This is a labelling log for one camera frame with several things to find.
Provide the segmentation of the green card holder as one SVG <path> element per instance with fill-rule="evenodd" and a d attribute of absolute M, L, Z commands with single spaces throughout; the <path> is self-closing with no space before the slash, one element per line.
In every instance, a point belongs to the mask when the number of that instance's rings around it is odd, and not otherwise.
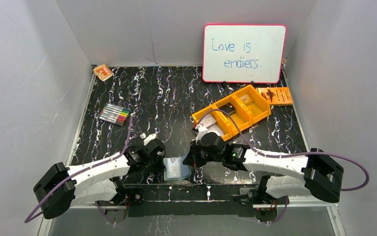
<path fill-rule="evenodd" d="M 188 165 L 184 165 L 183 161 L 187 156 L 167 157 L 163 159 L 164 164 L 164 180 L 181 180 L 191 175 Z"/>

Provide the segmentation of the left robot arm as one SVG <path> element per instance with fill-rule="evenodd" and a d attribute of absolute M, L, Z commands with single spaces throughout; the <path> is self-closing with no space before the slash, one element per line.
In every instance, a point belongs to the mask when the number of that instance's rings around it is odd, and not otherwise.
<path fill-rule="evenodd" d="M 142 172 L 162 161 L 165 144 L 155 134 L 126 147 L 123 152 L 77 166 L 52 165 L 34 186 L 38 208 L 45 219 L 64 214 L 71 206 L 98 201 L 120 205 L 127 192 L 120 177 Z"/>

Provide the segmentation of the orange divided bin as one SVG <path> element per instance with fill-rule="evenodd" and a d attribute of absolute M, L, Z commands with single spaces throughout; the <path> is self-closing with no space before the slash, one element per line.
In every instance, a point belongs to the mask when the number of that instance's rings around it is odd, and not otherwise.
<path fill-rule="evenodd" d="M 193 129 L 200 123 L 228 141 L 271 114 L 269 102 L 252 85 L 212 103 L 192 114 Z"/>

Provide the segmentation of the white cards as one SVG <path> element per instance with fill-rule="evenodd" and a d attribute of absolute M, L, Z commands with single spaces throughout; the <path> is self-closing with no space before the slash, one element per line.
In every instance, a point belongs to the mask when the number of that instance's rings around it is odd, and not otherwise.
<path fill-rule="evenodd" d="M 219 127 L 217 120 L 211 115 L 207 114 L 203 120 L 200 122 L 205 128 L 211 131 L 216 131 L 220 136 L 224 135 L 223 130 Z"/>

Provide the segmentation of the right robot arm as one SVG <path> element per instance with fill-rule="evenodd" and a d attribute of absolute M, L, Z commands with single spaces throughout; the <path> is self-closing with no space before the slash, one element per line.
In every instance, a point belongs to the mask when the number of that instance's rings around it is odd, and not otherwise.
<path fill-rule="evenodd" d="M 230 144 L 215 132 L 206 132 L 191 141 L 183 164 L 201 167 L 220 162 L 233 171 L 268 172 L 262 177 L 257 198 L 264 204 L 285 196 L 313 196 L 338 203 L 344 169 L 329 155 L 318 152 L 296 154 L 254 151 L 248 145 Z"/>

